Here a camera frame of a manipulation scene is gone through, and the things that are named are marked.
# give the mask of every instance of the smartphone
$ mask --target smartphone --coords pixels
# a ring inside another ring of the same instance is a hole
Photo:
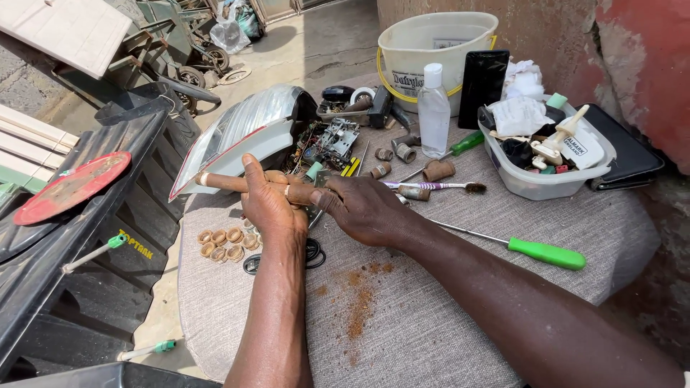
[[[511,53],[508,50],[467,53],[457,126],[479,129],[477,109],[501,100],[510,57]]]

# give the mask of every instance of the grey fabric cushion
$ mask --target grey fabric cushion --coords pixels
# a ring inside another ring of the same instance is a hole
[[[448,143],[468,133],[451,128]],[[390,139],[403,134],[400,127],[365,128],[355,144],[355,155],[361,155],[371,140],[362,173],[379,163],[376,148],[389,148]],[[461,235],[589,302],[599,304],[608,296],[617,263],[644,265],[659,245],[651,220],[630,191],[594,193],[582,187],[573,197],[533,202],[505,189],[483,146],[450,160],[457,173],[443,182],[482,182],[487,193],[445,189],[433,192],[429,202],[413,201],[412,209],[505,240],[515,236],[582,252],[587,267],[573,272]],[[394,159],[386,179],[402,179],[426,161],[421,152],[412,164]],[[241,263],[216,264],[200,256],[196,236],[204,229],[239,225],[240,208],[236,194],[193,195],[183,225],[182,327],[197,364],[216,381],[226,377],[239,346],[253,277]],[[327,215],[310,237],[328,255],[323,266],[306,273],[307,343],[316,387],[521,386],[474,321],[412,259],[361,245]]]

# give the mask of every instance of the green handled screwdriver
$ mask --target green handled screwdriver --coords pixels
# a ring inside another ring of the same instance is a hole
[[[464,151],[467,151],[468,149],[476,146],[477,144],[481,143],[484,141],[484,133],[482,131],[477,130],[475,131],[472,135],[466,136],[463,140],[460,140],[459,143],[454,144],[451,146],[451,150],[445,153],[443,156],[438,158],[439,160],[443,160],[445,157],[452,155],[452,156],[458,156]],[[408,180],[412,179],[415,175],[421,173],[424,170],[424,167],[420,168],[419,170],[415,171],[414,173],[411,173],[410,175],[407,175],[403,180],[400,182],[407,182]]]
[[[573,271],[579,271],[587,265],[587,259],[584,258],[584,255],[582,255],[580,252],[570,251],[565,248],[560,248],[558,246],[548,245],[541,242],[522,241],[515,237],[511,237],[510,241],[501,240],[500,238],[491,237],[490,235],[483,235],[468,229],[458,228],[457,226],[434,221],[431,218],[427,219],[434,224],[446,227],[448,229],[453,229],[454,231],[469,233],[478,237],[502,242],[508,245],[509,251],[524,253],[533,259],[537,259],[547,264],[559,266],[565,269],[571,269]]]

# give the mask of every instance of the red round lid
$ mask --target red round lid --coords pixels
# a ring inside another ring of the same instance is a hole
[[[45,221],[91,198],[129,166],[132,154],[118,151],[82,164],[31,197],[14,215],[17,225]]]

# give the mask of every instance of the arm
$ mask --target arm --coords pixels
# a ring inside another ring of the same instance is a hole
[[[312,387],[304,322],[306,214],[266,184],[253,156],[244,155],[242,163],[249,185],[242,208],[262,232],[264,249],[247,323],[224,387]],[[298,180],[275,172],[267,175],[277,183]]]
[[[312,196],[314,203],[352,238],[398,249],[421,264],[531,386],[684,386],[679,366],[637,333],[576,295],[441,229],[400,204],[385,185],[332,177],[326,187],[342,200],[323,191]]]

